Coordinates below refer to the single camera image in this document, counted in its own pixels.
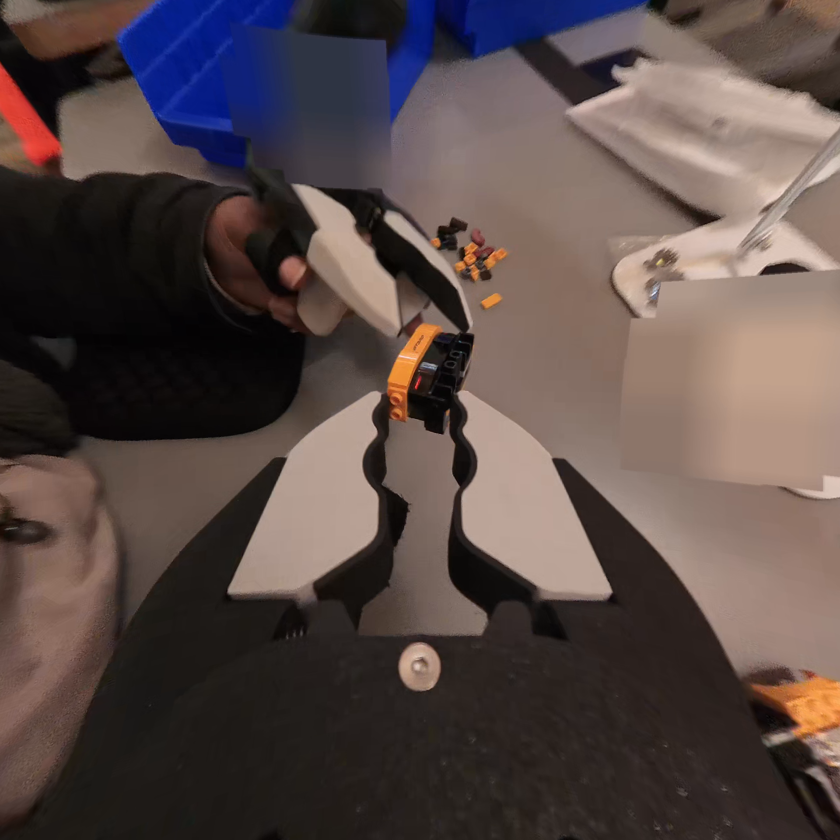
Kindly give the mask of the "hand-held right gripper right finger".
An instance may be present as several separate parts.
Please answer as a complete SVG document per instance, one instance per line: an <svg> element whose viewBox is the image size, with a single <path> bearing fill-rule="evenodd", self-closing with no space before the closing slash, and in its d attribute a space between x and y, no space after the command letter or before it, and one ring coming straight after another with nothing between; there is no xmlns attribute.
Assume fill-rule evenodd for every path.
<svg viewBox="0 0 840 840"><path fill-rule="evenodd" d="M607 602L607 579L549 451L477 396L449 425L448 572L471 602Z"/></svg>

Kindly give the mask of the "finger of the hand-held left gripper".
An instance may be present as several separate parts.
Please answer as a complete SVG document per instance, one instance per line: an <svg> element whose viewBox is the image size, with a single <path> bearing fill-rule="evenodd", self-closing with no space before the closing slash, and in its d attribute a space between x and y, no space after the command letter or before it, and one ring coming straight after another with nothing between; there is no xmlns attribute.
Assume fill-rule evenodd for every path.
<svg viewBox="0 0 840 840"><path fill-rule="evenodd" d="M432 306L458 331L470 332L473 318L454 268L402 213L385 210L370 227L371 245L394 281L400 329Z"/></svg>
<svg viewBox="0 0 840 840"><path fill-rule="evenodd" d="M358 232L351 211L313 186L291 189L315 226L306 254L314 278L297 299L306 329L326 337L352 311L385 336L397 336L403 322L395 280Z"/></svg>

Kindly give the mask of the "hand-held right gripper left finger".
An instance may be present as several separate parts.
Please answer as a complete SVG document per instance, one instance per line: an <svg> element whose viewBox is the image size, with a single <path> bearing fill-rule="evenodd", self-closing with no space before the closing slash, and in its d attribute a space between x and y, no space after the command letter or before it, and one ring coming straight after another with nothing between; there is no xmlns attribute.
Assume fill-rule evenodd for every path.
<svg viewBox="0 0 840 840"><path fill-rule="evenodd" d="M368 603L388 587L408 510L385 484L388 415L385 395L370 392L290 451L230 598Z"/></svg>

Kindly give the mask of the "orange grey lego assembly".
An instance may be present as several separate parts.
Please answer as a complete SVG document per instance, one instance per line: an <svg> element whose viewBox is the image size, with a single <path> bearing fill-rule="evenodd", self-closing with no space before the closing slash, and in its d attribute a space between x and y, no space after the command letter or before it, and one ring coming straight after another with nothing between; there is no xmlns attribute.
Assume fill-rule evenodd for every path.
<svg viewBox="0 0 840 840"><path fill-rule="evenodd" d="M415 420L430 433L444 434L474 348L472 332L446 332L438 325L420 323L397 355L387 379L390 420Z"/></svg>

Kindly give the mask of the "pile of small lego pieces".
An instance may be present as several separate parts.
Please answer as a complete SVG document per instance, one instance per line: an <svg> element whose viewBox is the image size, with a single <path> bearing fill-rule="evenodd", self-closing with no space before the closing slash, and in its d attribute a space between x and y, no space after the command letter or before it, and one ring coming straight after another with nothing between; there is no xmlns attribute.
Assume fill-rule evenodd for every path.
<svg viewBox="0 0 840 840"><path fill-rule="evenodd" d="M429 243L455 258L454 271L460 279L475 283L491 281L510 255L506 248L491 245L480 228L457 216L438 225Z"/></svg>

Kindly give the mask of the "lego set box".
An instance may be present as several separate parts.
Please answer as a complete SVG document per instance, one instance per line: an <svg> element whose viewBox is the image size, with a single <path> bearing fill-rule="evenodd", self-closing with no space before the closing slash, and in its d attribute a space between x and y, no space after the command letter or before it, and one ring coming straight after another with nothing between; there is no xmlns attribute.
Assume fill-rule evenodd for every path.
<svg viewBox="0 0 840 840"><path fill-rule="evenodd" d="M766 668L742 680L775 769L820 838L839 838L839 682Z"/></svg>

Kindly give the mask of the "person's left hand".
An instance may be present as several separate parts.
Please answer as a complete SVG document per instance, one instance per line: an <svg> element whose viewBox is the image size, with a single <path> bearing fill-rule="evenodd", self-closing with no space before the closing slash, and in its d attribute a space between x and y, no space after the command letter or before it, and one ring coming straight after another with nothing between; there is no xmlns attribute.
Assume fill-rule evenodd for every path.
<svg viewBox="0 0 840 840"><path fill-rule="evenodd" d="M278 295L268 288L246 255L248 237L265 222L264 210L253 197L226 198L206 224L206 265L215 286L245 314L268 315L295 333L309 334L298 311L298 293L311 277L307 262L297 255L281 262L277 282L288 294Z"/></svg>

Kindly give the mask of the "plastic bag of black parts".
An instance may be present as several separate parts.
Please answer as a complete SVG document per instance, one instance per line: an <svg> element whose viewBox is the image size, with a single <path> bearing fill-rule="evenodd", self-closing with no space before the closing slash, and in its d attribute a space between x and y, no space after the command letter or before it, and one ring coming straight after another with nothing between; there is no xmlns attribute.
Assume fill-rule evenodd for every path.
<svg viewBox="0 0 840 840"><path fill-rule="evenodd" d="M670 247L673 236L618 235L607 239L614 266L612 291L637 319L656 314L661 280L681 280L677 253Z"/></svg>

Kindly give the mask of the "orange traffic cone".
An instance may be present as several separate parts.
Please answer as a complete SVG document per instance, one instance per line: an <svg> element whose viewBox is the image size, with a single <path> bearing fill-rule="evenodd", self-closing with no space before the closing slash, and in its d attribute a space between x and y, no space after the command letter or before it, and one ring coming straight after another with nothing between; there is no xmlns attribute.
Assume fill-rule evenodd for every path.
<svg viewBox="0 0 840 840"><path fill-rule="evenodd" d="M35 108L1 67L1 164L19 172L57 172L62 149Z"/></svg>

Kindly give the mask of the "white book stand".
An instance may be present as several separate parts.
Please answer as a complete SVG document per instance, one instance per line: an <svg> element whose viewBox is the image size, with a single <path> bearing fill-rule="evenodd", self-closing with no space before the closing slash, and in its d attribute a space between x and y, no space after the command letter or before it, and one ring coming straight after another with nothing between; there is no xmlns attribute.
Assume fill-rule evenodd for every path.
<svg viewBox="0 0 840 840"><path fill-rule="evenodd" d="M838 499L838 260L784 220L834 135L760 215L673 237L681 280L631 324L626 469Z"/></svg>

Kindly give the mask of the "beige hooded sweatshirt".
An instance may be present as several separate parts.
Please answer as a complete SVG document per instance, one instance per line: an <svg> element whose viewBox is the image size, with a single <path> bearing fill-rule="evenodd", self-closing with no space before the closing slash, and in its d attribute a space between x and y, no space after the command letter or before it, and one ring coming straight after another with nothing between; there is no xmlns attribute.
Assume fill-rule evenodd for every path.
<svg viewBox="0 0 840 840"><path fill-rule="evenodd" d="M2 459L1 821L33 810L67 762L119 632L122 552L95 474L73 458Z"/></svg>

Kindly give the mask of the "white paper bag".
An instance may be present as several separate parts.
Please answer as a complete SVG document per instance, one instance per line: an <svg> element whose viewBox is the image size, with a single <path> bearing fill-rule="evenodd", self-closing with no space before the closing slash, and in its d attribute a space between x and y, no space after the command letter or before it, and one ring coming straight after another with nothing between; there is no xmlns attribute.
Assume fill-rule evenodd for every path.
<svg viewBox="0 0 840 840"><path fill-rule="evenodd" d="M566 118L682 203L714 216L757 214L838 131L810 95L724 66L640 58L614 66L617 87Z"/></svg>

